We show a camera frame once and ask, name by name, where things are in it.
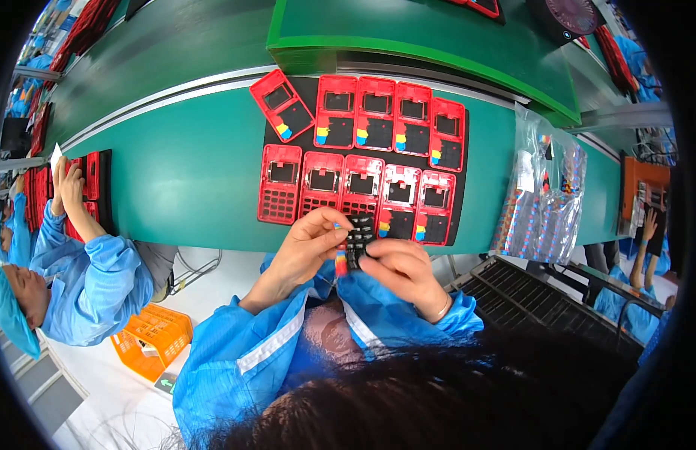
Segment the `black mat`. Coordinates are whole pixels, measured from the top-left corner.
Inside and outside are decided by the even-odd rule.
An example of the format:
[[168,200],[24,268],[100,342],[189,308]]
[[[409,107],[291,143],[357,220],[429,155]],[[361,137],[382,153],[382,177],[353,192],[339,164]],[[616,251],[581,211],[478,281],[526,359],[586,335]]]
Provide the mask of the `black mat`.
[[[316,101],[317,101],[317,78],[304,78],[298,76],[289,76],[290,84],[296,90],[300,98],[305,102],[306,106],[311,113],[316,113]],[[463,156],[463,171],[455,174],[454,172],[445,171],[447,174],[453,174],[456,176],[456,187],[455,196],[453,200],[453,215],[450,225],[450,230],[448,231],[448,242],[446,246],[452,246],[455,243],[455,236],[458,233],[458,227],[460,226],[460,215],[463,207],[463,196],[465,194],[465,173],[468,166],[468,124],[470,123],[469,113],[466,109],[465,111],[465,151]],[[373,158],[381,158],[385,160],[386,164],[397,164],[399,166],[416,167],[422,171],[431,170],[436,172],[441,172],[440,169],[432,168],[428,165],[428,159],[421,156],[404,155],[396,152],[382,152],[378,150],[362,150],[360,148],[353,148],[351,150],[339,150],[336,148],[322,148],[315,147],[313,145],[313,128],[304,131],[300,136],[291,140],[287,144],[289,146],[299,146],[303,149],[303,154],[309,151],[323,152],[323,153],[337,153],[338,155],[360,155],[360,156],[370,156]],[[270,126],[266,120],[265,132],[263,135],[263,145],[267,144],[282,144],[278,135]],[[256,176],[260,176],[260,170],[256,170]]]

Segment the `orange basket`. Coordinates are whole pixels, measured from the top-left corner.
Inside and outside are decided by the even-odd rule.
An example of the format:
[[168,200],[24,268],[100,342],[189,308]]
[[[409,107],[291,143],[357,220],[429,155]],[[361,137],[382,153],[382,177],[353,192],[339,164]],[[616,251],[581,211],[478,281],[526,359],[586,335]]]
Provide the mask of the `orange basket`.
[[[193,326],[185,314],[148,303],[128,321],[123,331],[110,336],[120,361],[135,373],[155,382],[193,338]],[[146,356],[137,339],[150,344],[157,356]]]

